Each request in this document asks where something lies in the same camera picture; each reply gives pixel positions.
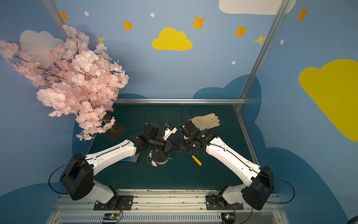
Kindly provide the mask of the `yellow handled screwdriver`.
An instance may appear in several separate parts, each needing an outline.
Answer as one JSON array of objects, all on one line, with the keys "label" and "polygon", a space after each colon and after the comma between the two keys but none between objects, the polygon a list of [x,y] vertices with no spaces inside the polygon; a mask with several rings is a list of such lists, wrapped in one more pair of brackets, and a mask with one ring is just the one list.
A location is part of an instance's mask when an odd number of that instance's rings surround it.
[{"label": "yellow handled screwdriver", "polygon": [[192,158],[199,166],[202,165],[202,163],[198,160],[197,157],[195,157],[191,152],[189,152],[189,154],[190,154],[191,158]]}]

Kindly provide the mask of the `white round alarm clock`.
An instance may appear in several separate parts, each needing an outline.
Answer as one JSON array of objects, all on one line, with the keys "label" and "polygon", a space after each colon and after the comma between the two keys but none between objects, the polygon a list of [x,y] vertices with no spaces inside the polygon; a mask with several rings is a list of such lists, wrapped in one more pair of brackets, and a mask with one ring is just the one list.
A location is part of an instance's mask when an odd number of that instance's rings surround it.
[{"label": "white round alarm clock", "polygon": [[153,167],[164,165],[170,160],[170,153],[165,153],[162,150],[155,149],[149,152],[147,156],[147,163]]}]

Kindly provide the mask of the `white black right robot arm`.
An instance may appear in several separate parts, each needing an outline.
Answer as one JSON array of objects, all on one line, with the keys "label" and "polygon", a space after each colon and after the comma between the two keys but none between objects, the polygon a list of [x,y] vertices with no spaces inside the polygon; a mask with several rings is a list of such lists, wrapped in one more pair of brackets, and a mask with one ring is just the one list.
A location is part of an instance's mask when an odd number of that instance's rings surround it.
[{"label": "white black right robot arm", "polygon": [[229,168],[241,181],[241,185],[224,187],[218,194],[223,206],[239,203],[244,200],[255,210],[262,210],[274,190],[273,170],[246,159],[229,147],[218,135],[209,129],[200,130],[192,121],[180,127],[184,138],[180,148],[192,152],[199,149],[213,156]]}]

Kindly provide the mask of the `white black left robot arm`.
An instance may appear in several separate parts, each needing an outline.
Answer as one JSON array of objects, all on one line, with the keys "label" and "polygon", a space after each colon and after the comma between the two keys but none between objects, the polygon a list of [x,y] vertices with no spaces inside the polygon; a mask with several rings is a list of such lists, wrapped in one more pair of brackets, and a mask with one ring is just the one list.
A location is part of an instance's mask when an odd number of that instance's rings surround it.
[{"label": "white black left robot arm", "polygon": [[177,128],[173,125],[160,127],[154,122],[146,123],[144,131],[113,147],[94,154],[78,153],[72,156],[60,181],[72,200],[89,198],[114,209],[119,203],[117,192],[108,185],[96,182],[94,176],[118,161],[146,151],[149,147],[168,153],[172,146],[172,141],[168,138],[176,131]]}]

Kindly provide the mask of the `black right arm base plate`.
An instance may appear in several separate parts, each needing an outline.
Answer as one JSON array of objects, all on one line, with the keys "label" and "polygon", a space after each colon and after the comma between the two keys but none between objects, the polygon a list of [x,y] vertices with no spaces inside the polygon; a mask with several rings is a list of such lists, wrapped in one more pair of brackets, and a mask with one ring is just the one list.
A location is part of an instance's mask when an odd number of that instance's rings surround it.
[{"label": "black right arm base plate", "polygon": [[222,196],[208,194],[205,196],[207,210],[243,210],[242,203],[229,204]]}]

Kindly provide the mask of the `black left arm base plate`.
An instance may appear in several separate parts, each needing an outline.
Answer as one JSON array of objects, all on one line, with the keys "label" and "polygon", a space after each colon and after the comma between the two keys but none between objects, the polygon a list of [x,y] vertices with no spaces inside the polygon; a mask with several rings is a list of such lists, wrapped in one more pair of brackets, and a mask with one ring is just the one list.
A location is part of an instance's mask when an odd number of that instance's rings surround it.
[{"label": "black left arm base plate", "polygon": [[133,204],[134,196],[121,196],[115,195],[107,203],[101,203],[99,201],[95,202],[93,210],[95,211],[130,211]]}]

